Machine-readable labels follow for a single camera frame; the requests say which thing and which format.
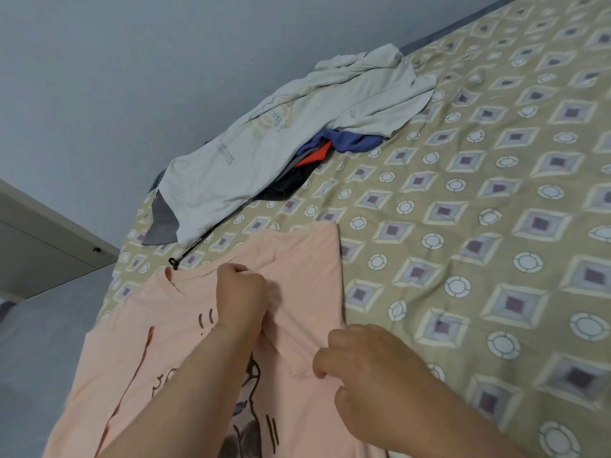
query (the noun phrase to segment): pink t-shirt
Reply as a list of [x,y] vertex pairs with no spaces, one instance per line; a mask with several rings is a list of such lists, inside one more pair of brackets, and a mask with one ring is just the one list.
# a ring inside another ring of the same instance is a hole
[[339,236],[333,222],[264,230],[223,259],[158,272],[88,333],[64,413],[43,458],[94,458],[117,437],[214,327],[216,270],[236,262],[273,283],[221,456],[382,458],[346,430],[337,379],[312,358],[343,327]]

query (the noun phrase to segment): bed sheet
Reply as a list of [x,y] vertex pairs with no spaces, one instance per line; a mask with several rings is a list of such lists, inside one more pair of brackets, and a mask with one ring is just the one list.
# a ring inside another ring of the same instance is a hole
[[[438,87],[366,154],[256,201],[185,258],[339,224],[348,323],[377,323],[532,456],[611,456],[611,0],[516,0],[412,55]],[[142,246],[101,317],[182,248]]]

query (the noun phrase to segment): beige bedsheet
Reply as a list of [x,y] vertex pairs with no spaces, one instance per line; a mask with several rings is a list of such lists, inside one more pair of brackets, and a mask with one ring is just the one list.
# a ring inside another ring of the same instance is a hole
[[[348,323],[377,323],[532,456],[611,456],[611,0],[517,0],[413,55],[425,111],[229,218],[181,268],[262,228],[340,226]],[[182,248],[142,246],[100,315]]]

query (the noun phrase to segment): floor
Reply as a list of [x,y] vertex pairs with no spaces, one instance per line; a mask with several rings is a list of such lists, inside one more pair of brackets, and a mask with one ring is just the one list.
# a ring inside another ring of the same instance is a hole
[[40,458],[113,265],[27,299],[0,323],[0,456]]

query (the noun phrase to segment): purple-blue fabric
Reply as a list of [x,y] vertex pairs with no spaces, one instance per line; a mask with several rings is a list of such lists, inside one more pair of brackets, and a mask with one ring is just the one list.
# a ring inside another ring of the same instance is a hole
[[309,149],[318,148],[329,140],[333,142],[333,149],[338,153],[345,153],[347,151],[351,153],[366,153],[381,145],[384,141],[384,137],[379,137],[377,135],[361,135],[360,133],[324,128],[314,135],[305,145],[300,147],[296,155],[300,156]]

